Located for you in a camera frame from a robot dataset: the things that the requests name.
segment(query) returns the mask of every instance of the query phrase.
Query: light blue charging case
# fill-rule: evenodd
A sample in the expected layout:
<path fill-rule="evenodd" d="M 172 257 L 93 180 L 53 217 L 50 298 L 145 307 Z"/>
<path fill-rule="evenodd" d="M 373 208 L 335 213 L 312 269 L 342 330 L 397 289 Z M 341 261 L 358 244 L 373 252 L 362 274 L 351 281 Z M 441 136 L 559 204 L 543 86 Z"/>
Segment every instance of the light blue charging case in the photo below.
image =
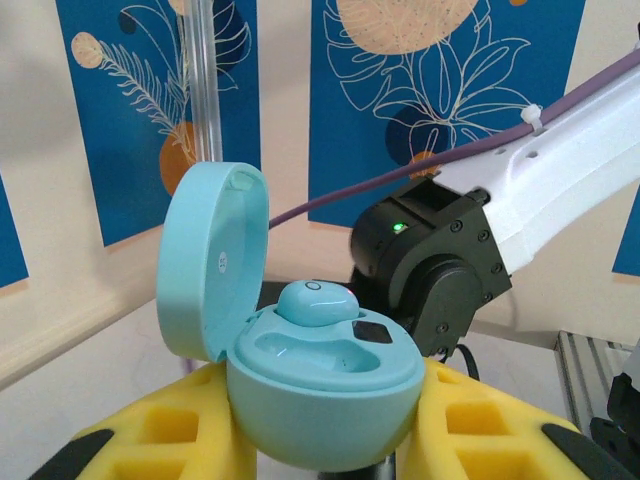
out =
<path fill-rule="evenodd" d="M 265 454 L 325 472 L 372 465 L 411 428 L 424 361 L 403 328 L 339 285 L 294 282 L 256 312 L 268 213 L 254 167 L 189 169 L 160 246 L 163 338 L 177 355 L 227 361 L 235 420 Z"/>

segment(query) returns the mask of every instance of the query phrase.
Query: yellow foam holder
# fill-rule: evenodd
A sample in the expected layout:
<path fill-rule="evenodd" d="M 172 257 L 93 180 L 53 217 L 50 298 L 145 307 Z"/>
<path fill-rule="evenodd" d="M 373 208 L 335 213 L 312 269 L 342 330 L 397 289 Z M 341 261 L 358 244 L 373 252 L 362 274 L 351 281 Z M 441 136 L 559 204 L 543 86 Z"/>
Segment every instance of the yellow foam holder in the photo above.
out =
<path fill-rule="evenodd" d="M 542 432 L 567 420 L 425 359 L 416 421 L 397 454 L 399 480 L 588 480 Z"/>
<path fill-rule="evenodd" d="M 413 430 L 397 454 L 399 480 L 587 480 L 541 431 L 568 421 L 425 359 Z M 255 480 L 256 449 L 236 427 L 226 367 L 207 365 L 75 438 L 113 437 L 77 480 Z"/>
<path fill-rule="evenodd" d="M 255 480 L 256 449 L 236 428 L 226 366 L 207 365 L 75 438 L 113 437 L 77 480 Z"/>

